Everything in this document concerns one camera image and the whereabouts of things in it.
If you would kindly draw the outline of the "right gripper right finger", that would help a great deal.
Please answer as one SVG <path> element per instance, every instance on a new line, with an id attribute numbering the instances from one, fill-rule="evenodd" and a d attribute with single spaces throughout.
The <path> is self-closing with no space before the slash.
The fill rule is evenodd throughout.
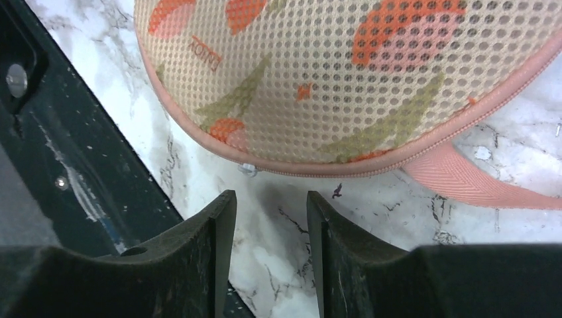
<path id="1" fill-rule="evenodd" d="M 322 317 L 560 317 L 560 244 L 450 244 L 406 251 L 316 191 L 307 218 Z"/>

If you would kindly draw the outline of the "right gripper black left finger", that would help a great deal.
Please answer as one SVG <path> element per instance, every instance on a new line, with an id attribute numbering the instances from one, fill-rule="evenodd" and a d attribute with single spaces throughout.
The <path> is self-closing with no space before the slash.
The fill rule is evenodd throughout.
<path id="1" fill-rule="evenodd" d="M 226 190 L 118 256 L 1 248 L 2 317 L 222 317 L 237 216 Z"/>

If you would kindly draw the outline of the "floral mesh laundry bag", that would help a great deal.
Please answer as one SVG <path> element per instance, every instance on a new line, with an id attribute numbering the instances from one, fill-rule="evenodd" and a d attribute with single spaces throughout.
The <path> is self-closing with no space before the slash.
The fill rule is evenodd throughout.
<path id="1" fill-rule="evenodd" d="M 560 1 L 135 1 L 134 21 L 160 102 L 216 155 L 313 178 L 402 168 L 466 204 L 561 208 L 451 142 L 560 54 Z"/>

